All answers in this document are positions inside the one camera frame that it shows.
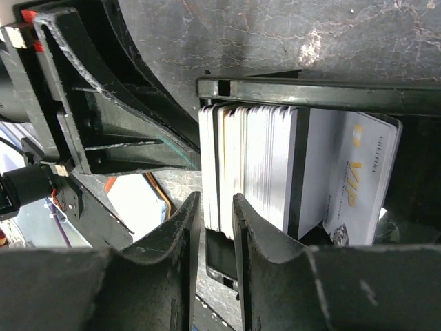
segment white surface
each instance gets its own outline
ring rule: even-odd
[[[322,221],[328,204],[328,185],[335,150],[336,130],[341,126],[342,112],[312,109],[309,129],[298,238],[305,236]]]
[[[290,146],[294,145],[295,123],[295,108],[236,108],[234,105],[201,109],[199,125],[204,216],[209,217],[205,219],[207,228],[233,239],[232,197],[242,193],[257,213],[287,231],[289,202],[286,199],[289,199],[287,193],[291,192],[292,182],[292,169],[288,170],[288,166],[292,168],[290,158],[294,149]]]
[[[354,134],[355,126],[363,128],[361,134]],[[367,114],[346,112],[342,131],[340,152],[331,170],[328,189],[331,203],[324,228],[332,237],[334,231],[345,225],[349,245],[371,245],[401,126]],[[359,146],[353,142],[354,137],[360,138]]]
[[[12,11],[13,5],[24,2],[23,0],[0,0],[0,27],[15,23],[15,16]],[[5,41],[0,32],[0,39]]]
[[[119,176],[107,196],[122,222],[134,232],[134,242],[165,220],[168,207],[142,174]]]

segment mounting hole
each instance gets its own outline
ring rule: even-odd
[[[116,9],[116,4],[115,4],[115,2],[114,3],[112,3],[112,5],[110,5],[110,10],[112,11],[112,14],[113,15],[117,15],[118,14],[118,9]]]
[[[228,288],[233,288],[233,280],[223,277],[223,285],[227,286]]]
[[[229,81],[218,81],[218,91],[220,97],[229,97],[231,95]]]

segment black cylinder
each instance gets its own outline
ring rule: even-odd
[[[14,84],[0,61],[0,121],[29,122],[23,103],[19,100]]]
[[[5,172],[3,179],[19,205],[23,206],[50,196],[52,186],[48,175],[42,165],[34,164]]]

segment orange wire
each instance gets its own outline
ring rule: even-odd
[[[57,189],[54,188],[52,190],[52,200],[54,201],[55,205],[57,205],[58,208],[60,208],[61,211],[63,211],[63,207],[61,207],[60,201],[57,199]]]
[[[172,203],[170,202],[170,199],[168,199],[167,195],[165,195],[164,191],[162,191],[161,187],[158,185],[158,182],[151,173],[147,172],[145,176],[147,177],[150,185],[153,186],[153,188],[158,192],[159,196],[164,200],[165,204],[167,205],[167,218],[169,218],[172,214]]]

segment red tab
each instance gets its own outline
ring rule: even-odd
[[[44,53],[43,45],[41,45],[41,42],[40,42],[39,40],[36,40],[36,41],[35,41],[35,45],[34,45],[34,47],[35,47],[35,51],[36,51],[36,52],[38,52],[38,53]]]
[[[21,11],[21,15],[23,16],[25,22],[32,23],[37,15],[37,12],[35,10],[23,9]]]

